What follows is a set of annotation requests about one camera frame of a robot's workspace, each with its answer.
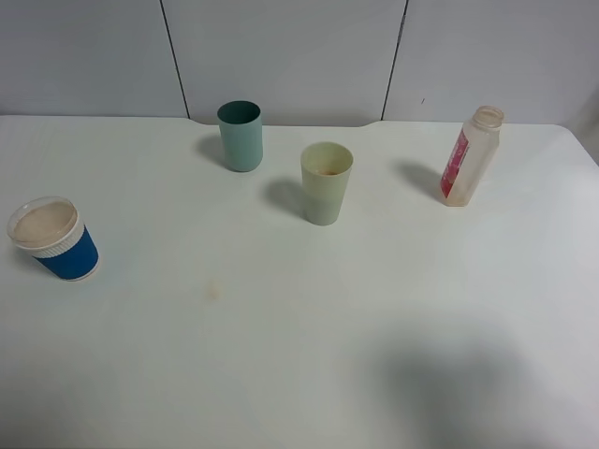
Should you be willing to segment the clear bottle with pink label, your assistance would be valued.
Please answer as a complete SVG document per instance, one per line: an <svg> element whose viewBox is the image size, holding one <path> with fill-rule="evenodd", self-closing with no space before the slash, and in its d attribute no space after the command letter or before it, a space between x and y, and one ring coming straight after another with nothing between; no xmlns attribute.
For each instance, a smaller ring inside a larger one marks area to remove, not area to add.
<svg viewBox="0 0 599 449"><path fill-rule="evenodd" d="M500 145L504 113L481 106L463 123L444 169L440 189L449 207L464 207L486 172Z"/></svg>

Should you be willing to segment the pale yellow plastic cup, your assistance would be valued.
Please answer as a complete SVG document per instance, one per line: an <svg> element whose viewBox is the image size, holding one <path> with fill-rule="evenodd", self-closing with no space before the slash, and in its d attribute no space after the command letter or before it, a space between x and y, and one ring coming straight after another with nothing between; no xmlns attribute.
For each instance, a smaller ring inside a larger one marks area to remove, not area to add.
<svg viewBox="0 0 599 449"><path fill-rule="evenodd" d="M304 210L312 224L324 226L337 221L353 163L353 154L335 142L317 142L303 150Z"/></svg>

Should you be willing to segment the teal plastic cup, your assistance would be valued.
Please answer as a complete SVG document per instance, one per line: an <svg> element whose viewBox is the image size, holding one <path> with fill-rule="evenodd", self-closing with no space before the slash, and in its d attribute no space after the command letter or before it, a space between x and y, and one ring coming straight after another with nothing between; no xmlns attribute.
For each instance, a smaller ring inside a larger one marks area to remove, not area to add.
<svg viewBox="0 0 599 449"><path fill-rule="evenodd" d="M256 169L263 158L260 107L246 100L231 101L217 111L228 166L238 172Z"/></svg>

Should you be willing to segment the blue paper cup with lid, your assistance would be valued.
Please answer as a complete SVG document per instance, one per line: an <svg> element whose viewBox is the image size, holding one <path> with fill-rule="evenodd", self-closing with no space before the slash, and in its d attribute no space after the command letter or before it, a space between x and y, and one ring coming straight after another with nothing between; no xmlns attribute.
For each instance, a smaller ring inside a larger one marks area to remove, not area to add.
<svg viewBox="0 0 599 449"><path fill-rule="evenodd" d="M60 196L19 207L8 220L7 234L16 248L65 281L84 279L99 264L99 252L78 209Z"/></svg>

